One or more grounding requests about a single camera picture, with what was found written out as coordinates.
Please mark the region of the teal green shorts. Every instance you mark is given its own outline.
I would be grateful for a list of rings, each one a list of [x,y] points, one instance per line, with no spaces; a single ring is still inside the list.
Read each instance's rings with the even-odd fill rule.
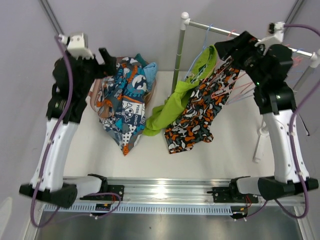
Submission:
[[[150,64],[141,56],[140,53],[138,53],[135,57],[135,60],[138,61],[138,63],[141,65],[141,68],[149,68]]]

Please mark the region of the light blue shorts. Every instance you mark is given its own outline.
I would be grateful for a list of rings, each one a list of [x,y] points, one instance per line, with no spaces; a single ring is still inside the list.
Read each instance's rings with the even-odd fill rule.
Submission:
[[[156,75],[158,72],[158,65],[156,62],[149,63],[145,67],[143,67],[144,75],[146,78],[147,84],[147,92],[150,92],[153,88],[153,83],[156,79]]]

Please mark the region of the orange blue patterned shorts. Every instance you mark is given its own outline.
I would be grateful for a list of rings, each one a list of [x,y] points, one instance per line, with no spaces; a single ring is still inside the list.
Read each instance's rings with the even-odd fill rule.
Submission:
[[[147,79],[133,57],[118,58],[116,74],[102,80],[95,110],[103,129],[126,156],[138,143],[146,126],[144,96]]]

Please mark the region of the orange grey camouflage shorts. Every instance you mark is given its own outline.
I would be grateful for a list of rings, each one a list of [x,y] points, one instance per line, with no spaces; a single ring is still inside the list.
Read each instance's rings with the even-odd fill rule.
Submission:
[[[170,154],[190,151],[199,142],[210,143],[214,136],[210,127],[212,121],[208,115],[210,108],[208,82],[202,82],[192,91],[182,114],[164,131]]]

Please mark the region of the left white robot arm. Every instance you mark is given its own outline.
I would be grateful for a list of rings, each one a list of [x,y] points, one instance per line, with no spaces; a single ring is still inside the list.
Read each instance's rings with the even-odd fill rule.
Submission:
[[[37,168],[29,183],[19,188],[21,195],[69,208],[76,199],[92,194],[97,200],[108,196],[105,177],[89,174],[65,178],[64,168],[71,141],[87,107],[86,98],[95,80],[114,75],[117,59],[99,48],[103,63],[95,57],[75,58],[66,50],[54,64],[55,83],[46,111],[46,135]]]

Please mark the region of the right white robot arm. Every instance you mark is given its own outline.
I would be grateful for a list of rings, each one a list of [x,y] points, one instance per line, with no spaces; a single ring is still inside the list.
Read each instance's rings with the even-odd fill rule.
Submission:
[[[229,60],[254,83],[254,101],[268,129],[274,158],[273,176],[234,178],[229,198],[239,202],[252,194],[275,200],[318,189],[319,181],[310,177],[304,164],[295,95],[285,81],[293,66],[292,50],[280,42],[260,41],[247,31],[214,46],[221,60]]]

